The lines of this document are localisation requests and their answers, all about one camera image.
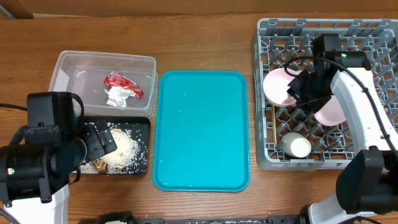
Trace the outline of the pink round plate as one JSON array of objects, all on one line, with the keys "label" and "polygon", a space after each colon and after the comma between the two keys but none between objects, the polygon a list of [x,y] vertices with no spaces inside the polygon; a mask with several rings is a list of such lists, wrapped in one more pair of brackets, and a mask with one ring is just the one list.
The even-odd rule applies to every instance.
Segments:
[{"label": "pink round plate", "polygon": [[344,112],[335,95],[314,114],[315,119],[325,126],[336,126],[346,121]]}]

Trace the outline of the pink bowl with food scraps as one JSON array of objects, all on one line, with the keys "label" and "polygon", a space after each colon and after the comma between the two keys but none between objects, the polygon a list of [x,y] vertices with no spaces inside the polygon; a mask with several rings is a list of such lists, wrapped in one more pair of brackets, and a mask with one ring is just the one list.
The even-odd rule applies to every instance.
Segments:
[{"label": "pink bowl with food scraps", "polygon": [[296,99],[287,93],[288,84],[294,79],[298,73],[291,69],[287,69],[289,75],[284,68],[277,68],[269,72],[263,81],[263,91],[266,99],[275,106],[286,107],[296,103]]}]

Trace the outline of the white napkin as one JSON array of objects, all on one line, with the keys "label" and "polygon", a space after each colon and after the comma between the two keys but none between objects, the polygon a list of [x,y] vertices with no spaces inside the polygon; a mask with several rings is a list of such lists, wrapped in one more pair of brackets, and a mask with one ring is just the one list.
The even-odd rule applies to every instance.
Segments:
[{"label": "white napkin", "polygon": [[113,86],[110,90],[104,89],[104,92],[108,95],[107,105],[113,107],[126,107],[126,100],[136,94],[132,90],[125,89],[121,86]]}]

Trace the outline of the wooden chopstick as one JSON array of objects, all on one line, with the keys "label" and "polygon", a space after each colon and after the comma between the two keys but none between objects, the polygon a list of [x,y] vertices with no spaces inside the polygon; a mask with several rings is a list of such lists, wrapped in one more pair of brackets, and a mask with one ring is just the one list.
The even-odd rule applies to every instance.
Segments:
[{"label": "wooden chopstick", "polygon": [[273,124],[273,137],[274,137],[274,144],[275,144],[275,148],[277,145],[277,133],[276,133],[276,118],[275,118],[275,106],[272,105],[272,124]]}]

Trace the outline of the red snack wrapper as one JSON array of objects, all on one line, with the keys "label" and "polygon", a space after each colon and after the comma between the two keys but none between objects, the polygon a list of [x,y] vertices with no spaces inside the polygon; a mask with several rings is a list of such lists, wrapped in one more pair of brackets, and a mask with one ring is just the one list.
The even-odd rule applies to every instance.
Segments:
[{"label": "red snack wrapper", "polygon": [[144,92],[141,90],[139,85],[132,80],[122,76],[119,72],[113,71],[111,72],[103,82],[106,86],[114,87],[119,86],[123,87],[125,90],[131,90],[135,93],[135,96],[141,99],[144,95]]}]

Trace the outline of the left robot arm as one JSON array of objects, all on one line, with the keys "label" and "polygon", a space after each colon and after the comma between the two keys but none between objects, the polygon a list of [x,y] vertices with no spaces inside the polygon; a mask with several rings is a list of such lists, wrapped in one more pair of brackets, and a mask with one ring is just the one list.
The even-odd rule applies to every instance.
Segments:
[{"label": "left robot arm", "polygon": [[26,126],[1,148],[1,216],[10,223],[67,223],[70,173],[114,152],[117,145],[101,119],[86,123],[70,92],[32,93]]}]

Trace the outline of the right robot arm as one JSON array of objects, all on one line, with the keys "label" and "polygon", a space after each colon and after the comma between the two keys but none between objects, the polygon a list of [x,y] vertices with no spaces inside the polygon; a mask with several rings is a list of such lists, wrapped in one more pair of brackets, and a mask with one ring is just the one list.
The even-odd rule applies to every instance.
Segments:
[{"label": "right robot arm", "polygon": [[317,112],[336,96],[356,155],[336,180],[335,193],[302,208],[302,223],[354,223],[397,210],[397,132],[362,51],[344,51],[338,34],[312,42],[314,71],[294,76],[287,93],[304,111]]}]

